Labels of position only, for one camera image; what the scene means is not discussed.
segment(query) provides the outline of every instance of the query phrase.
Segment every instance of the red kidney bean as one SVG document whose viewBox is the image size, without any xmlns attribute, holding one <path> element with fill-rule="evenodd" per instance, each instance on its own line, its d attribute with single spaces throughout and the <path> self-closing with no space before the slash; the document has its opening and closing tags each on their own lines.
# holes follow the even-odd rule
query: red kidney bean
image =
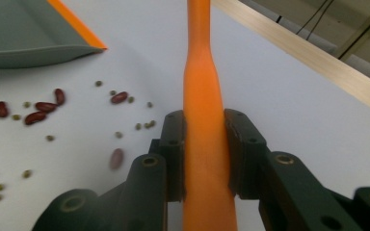
<svg viewBox="0 0 370 231">
<path fill-rule="evenodd" d="M 61 89 L 55 89 L 55 97 L 56 97 L 56 103 L 58 106 L 61 106 L 65 103 L 65 93 Z"/>
<path fill-rule="evenodd" d="M 111 97 L 110 101 L 113 104 L 118 104 L 118 103 L 123 102 L 125 99 L 127 99 L 127 97 L 128 97 L 128 93 L 126 91 L 123 91 Z"/>
<path fill-rule="evenodd" d="M 6 117 L 9 115 L 9 110 L 4 101 L 0 101 L 0 117 Z"/>
<path fill-rule="evenodd" d="M 35 112 L 35 113 L 32 113 L 32 114 L 28 114 L 25 117 L 25 124 L 26 125 L 31 125 L 31 124 L 34 124 L 36 122 L 42 121 L 44 119 L 46 119 L 46 113 L 45 112 Z"/>
<path fill-rule="evenodd" d="M 38 102 L 35 104 L 35 108 L 41 112 L 51 113 L 56 110 L 57 104 Z"/>
<path fill-rule="evenodd" d="M 121 148 L 117 148 L 114 150 L 113 154 L 111 155 L 110 159 L 110 168 L 111 169 L 117 169 L 119 166 L 121 166 L 122 159 L 124 157 L 124 152 Z"/>
</svg>

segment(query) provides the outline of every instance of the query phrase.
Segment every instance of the orange stick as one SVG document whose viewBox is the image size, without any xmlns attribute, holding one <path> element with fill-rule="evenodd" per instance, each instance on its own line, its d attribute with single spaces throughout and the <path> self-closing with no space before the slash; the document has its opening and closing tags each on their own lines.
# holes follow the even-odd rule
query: orange stick
<svg viewBox="0 0 370 231">
<path fill-rule="evenodd" d="M 210 49 L 210 0 L 188 0 L 184 73 L 184 231 L 236 231 L 221 89 Z"/>
<path fill-rule="evenodd" d="M 107 46 L 60 0 L 47 2 L 70 24 L 90 46 L 107 49 Z"/>
</svg>

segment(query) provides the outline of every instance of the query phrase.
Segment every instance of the gray dustpan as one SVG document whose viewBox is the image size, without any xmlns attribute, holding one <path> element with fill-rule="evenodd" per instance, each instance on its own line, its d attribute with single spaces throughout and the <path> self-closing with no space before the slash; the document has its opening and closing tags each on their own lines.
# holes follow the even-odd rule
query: gray dustpan
<svg viewBox="0 0 370 231">
<path fill-rule="evenodd" d="M 58 0 L 0 0 L 0 68 L 59 64 L 104 49 Z"/>
</svg>

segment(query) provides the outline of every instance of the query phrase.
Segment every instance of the white surface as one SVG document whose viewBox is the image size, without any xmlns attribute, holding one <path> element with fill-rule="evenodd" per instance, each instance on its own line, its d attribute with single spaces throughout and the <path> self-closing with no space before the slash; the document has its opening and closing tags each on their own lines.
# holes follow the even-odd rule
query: white surface
<svg viewBox="0 0 370 231">
<path fill-rule="evenodd" d="M 164 115 L 182 108 L 186 1 L 64 0 L 109 46 L 66 64 L 0 70 L 0 100 L 26 115 L 24 101 L 67 102 L 41 123 L 0 119 L 0 230 L 30 230 L 58 194 L 74 188 L 104 193 L 125 180 L 131 162 L 159 138 Z M 352 196 L 370 186 L 370 109 L 270 42 L 212 9 L 212 49 L 227 108 L 246 113 L 271 150 L 300 157 L 326 187 Z M 100 88 L 94 82 L 102 80 Z M 110 90 L 133 104 L 111 105 Z M 154 108 L 148 109 L 146 102 Z M 157 127 L 135 131 L 137 122 Z M 116 131 L 124 138 L 117 140 Z M 53 142 L 46 135 L 56 136 Z M 112 151 L 126 151 L 111 171 Z M 20 174 L 32 169 L 33 176 Z M 236 201 L 239 230 L 263 230 L 257 203 Z M 180 204 L 170 206 L 170 230 L 181 230 Z"/>
</svg>

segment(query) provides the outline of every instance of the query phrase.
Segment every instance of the orange edge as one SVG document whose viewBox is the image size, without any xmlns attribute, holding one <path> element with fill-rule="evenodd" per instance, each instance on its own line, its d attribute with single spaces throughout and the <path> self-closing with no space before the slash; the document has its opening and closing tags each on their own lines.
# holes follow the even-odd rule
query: orange edge
<svg viewBox="0 0 370 231">
<path fill-rule="evenodd" d="M 90 46 L 106 50 L 107 46 L 60 0 L 47 2 L 70 24 Z"/>
</svg>

